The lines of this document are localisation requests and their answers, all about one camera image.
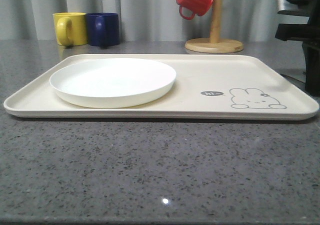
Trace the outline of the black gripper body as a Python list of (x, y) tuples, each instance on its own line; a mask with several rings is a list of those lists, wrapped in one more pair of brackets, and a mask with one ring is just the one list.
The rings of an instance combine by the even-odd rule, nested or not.
[(280, 23), (275, 37), (282, 41), (320, 41), (320, 0), (277, 0), (280, 15), (308, 17), (305, 24)]

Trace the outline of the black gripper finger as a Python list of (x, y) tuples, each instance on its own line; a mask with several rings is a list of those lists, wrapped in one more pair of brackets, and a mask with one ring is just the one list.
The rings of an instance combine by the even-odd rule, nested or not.
[(320, 43), (303, 42), (305, 59), (305, 90), (313, 96), (320, 96)]

